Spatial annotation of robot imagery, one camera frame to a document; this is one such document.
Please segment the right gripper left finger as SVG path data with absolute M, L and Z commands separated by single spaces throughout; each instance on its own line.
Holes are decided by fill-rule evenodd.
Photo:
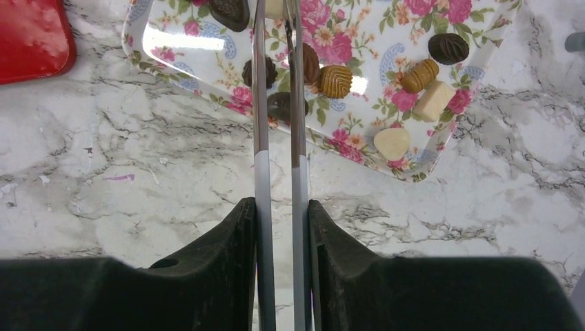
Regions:
M 245 198 L 149 268 L 112 257 L 3 260 L 1 329 L 249 330 L 255 248 L 255 201 Z

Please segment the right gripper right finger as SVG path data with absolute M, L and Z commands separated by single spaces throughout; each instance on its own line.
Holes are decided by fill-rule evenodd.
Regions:
M 519 257 L 382 257 L 308 204 L 317 330 L 581 330 L 555 277 Z

